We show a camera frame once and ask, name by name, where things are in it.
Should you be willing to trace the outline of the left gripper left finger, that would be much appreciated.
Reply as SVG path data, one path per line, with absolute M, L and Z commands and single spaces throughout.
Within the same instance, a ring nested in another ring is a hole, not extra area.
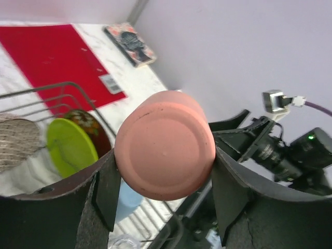
M 1 197 L 1 248 L 107 248 L 121 176 L 111 150 L 32 194 Z

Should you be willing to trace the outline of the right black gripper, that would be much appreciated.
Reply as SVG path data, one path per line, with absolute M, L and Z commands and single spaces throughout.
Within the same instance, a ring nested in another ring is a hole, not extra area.
M 275 182 L 292 182 L 301 177 L 303 171 L 287 157 L 282 126 L 261 116 L 240 128 L 249 114 L 250 111 L 244 109 L 230 119 L 210 122 L 216 146 L 238 163 L 253 159 L 273 174 Z

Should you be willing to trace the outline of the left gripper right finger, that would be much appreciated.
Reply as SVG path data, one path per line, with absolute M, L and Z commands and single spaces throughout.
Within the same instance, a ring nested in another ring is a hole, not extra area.
M 331 248 L 331 198 L 274 183 L 219 148 L 211 178 L 225 248 Z

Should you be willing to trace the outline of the light blue plastic cup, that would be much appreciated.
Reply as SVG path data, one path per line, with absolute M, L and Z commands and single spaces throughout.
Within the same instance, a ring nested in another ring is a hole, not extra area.
M 142 203 L 143 196 L 134 191 L 125 181 L 121 181 L 115 223 L 131 215 Z

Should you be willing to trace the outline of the pink plastic cup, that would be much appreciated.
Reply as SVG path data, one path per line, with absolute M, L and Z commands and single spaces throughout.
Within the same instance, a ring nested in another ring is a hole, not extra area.
M 151 95 L 118 130 L 114 155 L 124 181 L 139 194 L 169 201 L 207 180 L 215 142 L 203 109 L 179 91 Z

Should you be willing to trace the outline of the clear drinking glass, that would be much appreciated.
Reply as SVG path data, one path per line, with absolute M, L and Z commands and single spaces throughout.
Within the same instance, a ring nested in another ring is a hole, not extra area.
M 109 237 L 108 249 L 141 249 L 139 240 L 129 234 Z

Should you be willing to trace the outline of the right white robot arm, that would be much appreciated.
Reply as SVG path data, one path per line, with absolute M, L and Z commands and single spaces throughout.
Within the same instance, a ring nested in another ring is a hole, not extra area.
M 292 189 L 331 195 L 324 174 L 331 166 L 331 137 L 324 130 L 314 128 L 286 144 L 282 133 L 271 135 L 281 124 L 266 116 L 253 118 L 249 126 L 240 128 L 248 115 L 245 109 L 231 119 L 209 124 L 218 148 L 238 163 L 254 160 L 272 173 L 276 183 L 288 182 Z

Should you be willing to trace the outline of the green plate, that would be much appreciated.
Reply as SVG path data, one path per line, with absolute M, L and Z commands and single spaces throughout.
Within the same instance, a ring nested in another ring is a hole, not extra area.
M 51 160 L 63 178 L 67 178 L 98 161 L 96 148 L 87 133 L 76 123 L 54 119 L 46 132 Z

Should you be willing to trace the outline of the dark brown floral plate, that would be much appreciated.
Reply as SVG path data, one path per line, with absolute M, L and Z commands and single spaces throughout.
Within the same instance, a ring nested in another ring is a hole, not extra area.
M 90 113 L 82 109 L 73 109 L 67 112 L 64 118 L 73 121 L 87 133 L 95 146 L 99 158 L 112 149 L 106 131 Z

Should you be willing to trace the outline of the patterned ceramic bowl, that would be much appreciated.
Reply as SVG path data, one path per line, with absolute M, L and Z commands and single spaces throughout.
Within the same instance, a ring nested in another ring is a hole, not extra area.
M 1 172 L 20 165 L 41 147 L 38 125 L 21 116 L 1 114 Z

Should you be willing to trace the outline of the red folder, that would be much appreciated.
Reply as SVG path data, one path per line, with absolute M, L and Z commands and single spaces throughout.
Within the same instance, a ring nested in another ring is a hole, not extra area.
M 127 96 L 70 24 L 2 26 L 1 44 L 34 88 L 70 82 L 38 94 L 53 114 L 90 111 Z

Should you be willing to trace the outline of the Little Women book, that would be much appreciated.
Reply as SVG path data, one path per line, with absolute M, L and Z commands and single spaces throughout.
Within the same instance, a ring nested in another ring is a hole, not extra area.
M 103 31 L 133 67 L 142 67 L 156 61 L 155 53 L 129 22 L 105 26 Z

